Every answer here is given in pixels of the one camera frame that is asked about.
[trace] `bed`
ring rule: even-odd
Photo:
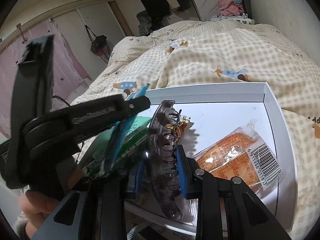
[[[303,239],[320,214],[320,68],[271,25],[182,21],[148,37],[126,37],[108,67],[72,104],[122,93],[217,82],[267,82],[293,141],[298,200],[292,239]],[[94,138],[86,141],[81,156]]]

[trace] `pink towel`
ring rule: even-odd
[[[219,0],[218,1],[219,13],[223,16],[239,16],[244,13],[242,3],[236,3],[233,0]]]

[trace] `barcode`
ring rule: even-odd
[[[280,173],[281,168],[273,156],[269,147],[263,142],[258,147],[250,147],[247,150],[252,165],[262,181],[264,186],[268,186],[277,175]]]
[[[130,231],[127,233],[127,239],[128,239],[128,240],[140,240],[140,237],[138,237],[135,232],[133,232],[132,230],[130,230]]]

